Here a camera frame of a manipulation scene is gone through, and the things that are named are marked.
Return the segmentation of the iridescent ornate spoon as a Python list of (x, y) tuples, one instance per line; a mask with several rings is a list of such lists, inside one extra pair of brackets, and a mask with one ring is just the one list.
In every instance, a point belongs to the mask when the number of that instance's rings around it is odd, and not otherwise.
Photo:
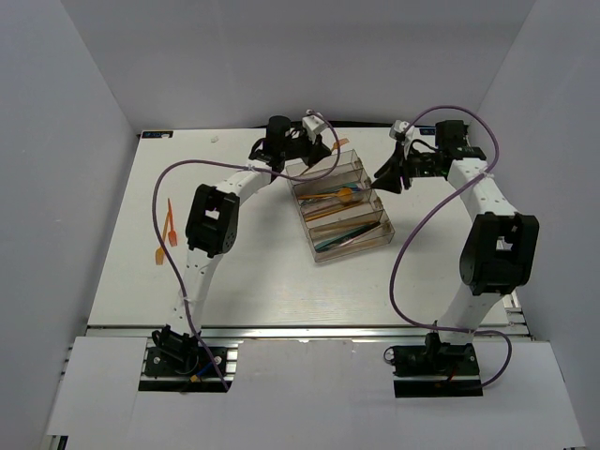
[(336, 205), (336, 204), (341, 204), (342, 201), (338, 198), (332, 197), (330, 196), (325, 196), (325, 197), (311, 197), (311, 198), (306, 198), (303, 199), (299, 202), (299, 205), (301, 207), (325, 207), (326, 205)]

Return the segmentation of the orange plastic spoon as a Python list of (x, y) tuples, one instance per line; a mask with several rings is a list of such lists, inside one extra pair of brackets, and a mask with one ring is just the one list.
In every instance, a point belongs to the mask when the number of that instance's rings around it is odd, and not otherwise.
[(349, 143), (350, 140), (347, 138), (342, 138), (337, 141), (334, 141), (331, 147), (331, 152), (336, 153), (343, 145)]
[(336, 191), (298, 196), (297, 200), (303, 203), (315, 203), (325, 200), (337, 200), (339, 202), (346, 203), (353, 199), (353, 194), (354, 192), (350, 187), (342, 187)]

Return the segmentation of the black knife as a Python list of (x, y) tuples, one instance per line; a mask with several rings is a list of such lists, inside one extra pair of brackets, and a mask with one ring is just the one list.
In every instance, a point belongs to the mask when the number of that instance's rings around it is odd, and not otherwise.
[(354, 237), (357, 237), (363, 233), (369, 232), (371, 230), (374, 230), (375, 228), (377, 228), (378, 226), (380, 226), (381, 223), (379, 221), (377, 222), (373, 222), (373, 223), (369, 223), (367, 225), (358, 227), (354, 230), (351, 230), (349, 232), (345, 232), (344, 234), (342, 234), (339, 237), (336, 237), (336, 240), (349, 240), (352, 239)]

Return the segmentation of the teal plastic knife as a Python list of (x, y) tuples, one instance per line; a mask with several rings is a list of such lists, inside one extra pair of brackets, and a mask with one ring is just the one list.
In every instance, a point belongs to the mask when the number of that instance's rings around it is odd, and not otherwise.
[(332, 239), (328, 239), (326, 241), (321, 242), (320, 244), (315, 246), (315, 251), (320, 253), (320, 252), (324, 252), (324, 251), (328, 251), (332, 248), (335, 247), (339, 247), (347, 242), (350, 242), (352, 239), (349, 240), (336, 240), (335, 238)]

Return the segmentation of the silver spoon pink handle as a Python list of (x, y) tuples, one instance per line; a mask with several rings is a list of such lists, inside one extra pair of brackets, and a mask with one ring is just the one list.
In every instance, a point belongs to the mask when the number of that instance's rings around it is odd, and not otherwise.
[(324, 213), (329, 210), (336, 210), (339, 207), (350, 206), (363, 201), (364, 195), (355, 192), (350, 196), (345, 197), (329, 197), (323, 199), (306, 200), (300, 205), (301, 213), (304, 215), (313, 215)]

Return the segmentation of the teal plastic spoon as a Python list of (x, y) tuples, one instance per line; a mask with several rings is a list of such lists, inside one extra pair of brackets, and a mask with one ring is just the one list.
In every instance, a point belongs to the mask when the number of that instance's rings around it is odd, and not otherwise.
[(342, 187), (330, 193), (332, 197), (344, 202), (350, 202), (354, 198), (364, 197), (368, 191), (359, 187)]

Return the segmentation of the silver knife pink handle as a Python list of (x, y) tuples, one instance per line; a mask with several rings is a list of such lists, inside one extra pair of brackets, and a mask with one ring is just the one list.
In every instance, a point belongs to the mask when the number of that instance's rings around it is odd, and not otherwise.
[(328, 252), (328, 251), (333, 251), (334, 249), (337, 249), (337, 248), (346, 248), (346, 247), (350, 247), (350, 246), (364, 244), (364, 243), (372, 241), (372, 240), (375, 240), (375, 241), (383, 240), (383, 242), (386, 243), (390, 240), (390, 238), (389, 238), (389, 234), (375, 235), (375, 234), (364, 233), (361, 235), (357, 235), (355, 237), (350, 237), (349, 235), (348, 236), (344, 235), (344, 236), (330, 239), (330, 240), (327, 240), (327, 241), (324, 241), (324, 242), (318, 244), (315, 247), (315, 250), (317, 253)]

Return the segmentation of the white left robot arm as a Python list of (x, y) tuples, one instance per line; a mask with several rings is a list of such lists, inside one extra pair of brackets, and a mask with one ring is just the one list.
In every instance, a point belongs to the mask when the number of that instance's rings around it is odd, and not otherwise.
[(300, 127), (294, 127), (286, 116), (272, 116), (265, 135), (252, 145), (244, 165), (186, 159), (175, 162), (158, 176), (152, 197), (152, 219), (157, 218), (160, 183), (173, 169), (187, 164), (202, 164), (234, 170), (230, 177), (215, 186), (201, 184), (196, 188), (185, 226), (187, 258), (183, 271), (178, 269), (170, 255), (160, 230), (155, 230), (179, 285), (172, 317), (168, 321), (175, 333), (195, 336), (200, 332), (208, 290), (218, 264), (233, 248), (242, 204), (278, 178), (307, 182), (307, 177), (285, 174), (286, 162), (300, 159), (310, 169), (329, 157), (332, 149), (322, 137), (326, 129), (332, 131), (334, 128), (312, 110), (308, 110), (302, 118)]

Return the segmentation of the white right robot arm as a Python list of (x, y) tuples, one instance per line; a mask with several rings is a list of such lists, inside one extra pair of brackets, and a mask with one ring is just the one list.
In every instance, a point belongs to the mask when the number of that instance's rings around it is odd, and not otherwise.
[(506, 200), (489, 173), (483, 150), (469, 144), (462, 121), (441, 121), (430, 130), (434, 146), (419, 152), (413, 145), (420, 140), (421, 129), (396, 121), (390, 130), (394, 153), (376, 171), (372, 187), (400, 193), (416, 178), (442, 177), (472, 220), (459, 258), (461, 285), (433, 326), (439, 341), (423, 350), (425, 366), (443, 374), (458, 360), (454, 346), (472, 343), (474, 331), (491, 308), (529, 281), (539, 222)]

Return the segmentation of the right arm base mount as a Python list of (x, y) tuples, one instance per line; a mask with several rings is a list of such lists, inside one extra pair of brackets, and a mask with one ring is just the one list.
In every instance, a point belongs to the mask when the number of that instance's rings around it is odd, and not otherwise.
[(471, 343), (442, 342), (429, 332), (420, 345), (394, 345), (383, 352), (393, 368), (395, 398), (474, 398), (483, 396), (480, 369)]

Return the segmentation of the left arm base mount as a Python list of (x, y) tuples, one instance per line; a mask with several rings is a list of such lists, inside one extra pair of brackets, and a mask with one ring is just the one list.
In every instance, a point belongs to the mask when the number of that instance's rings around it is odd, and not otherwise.
[(140, 392), (226, 393), (233, 382), (228, 365), (232, 349), (209, 346), (211, 355), (195, 336), (177, 334), (169, 325), (155, 330), (146, 349)]

